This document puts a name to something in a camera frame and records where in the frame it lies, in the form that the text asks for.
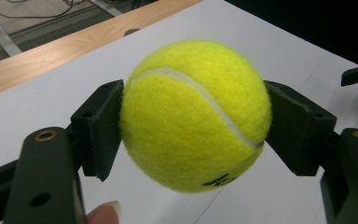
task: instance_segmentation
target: white seam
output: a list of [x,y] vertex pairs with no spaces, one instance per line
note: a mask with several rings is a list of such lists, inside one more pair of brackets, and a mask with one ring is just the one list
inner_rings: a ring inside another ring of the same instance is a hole
[[190,76],[178,72],[176,70],[171,69],[170,67],[161,67],[157,69],[147,70],[146,72],[142,73],[132,82],[135,82],[138,79],[141,79],[145,76],[155,74],[155,75],[164,75],[169,77],[174,77],[181,81],[184,81],[186,84],[190,85],[197,91],[199,91],[204,98],[209,102],[209,104],[213,107],[213,109],[217,112],[220,118],[226,123],[228,128],[237,135],[238,138],[245,144],[253,148],[260,148],[263,145],[263,142],[255,143],[245,135],[243,135],[237,125],[231,120],[231,118],[223,111],[223,108],[214,100],[213,96],[207,92],[197,81],[192,79]]

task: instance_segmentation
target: ball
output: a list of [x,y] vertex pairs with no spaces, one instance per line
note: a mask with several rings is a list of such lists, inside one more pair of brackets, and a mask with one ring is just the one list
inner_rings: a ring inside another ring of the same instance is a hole
[[161,185],[220,188],[262,152],[271,122],[266,86],[233,49],[206,40],[147,56],[123,91],[120,130],[133,161]]

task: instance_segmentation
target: wire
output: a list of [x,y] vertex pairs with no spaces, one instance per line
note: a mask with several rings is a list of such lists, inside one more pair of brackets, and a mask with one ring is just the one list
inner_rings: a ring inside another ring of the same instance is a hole
[[[7,0],[10,3],[19,3],[19,2],[25,2],[27,0],[19,0],[19,1],[10,1]],[[80,5],[84,2],[86,2],[86,0],[80,0],[79,2],[75,2],[75,0],[63,0],[68,6],[69,8],[66,9],[64,12],[58,14],[58,15],[54,15],[54,16],[7,16],[3,13],[0,12],[0,16],[5,17],[5,18],[9,18],[9,19],[46,19],[46,18],[57,18],[60,17],[62,15],[64,15],[65,13],[67,13],[68,11],[70,11],[72,9],[73,6],[77,6]]]

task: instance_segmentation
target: tennis ball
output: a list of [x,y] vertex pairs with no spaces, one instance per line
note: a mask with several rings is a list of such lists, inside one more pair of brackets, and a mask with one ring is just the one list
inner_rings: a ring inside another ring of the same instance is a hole
[[235,180],[260,155],[271,122],[256,70],[233,49],[203,40],[146,57],[124,88],[120,116],[133,161],[180,192]]

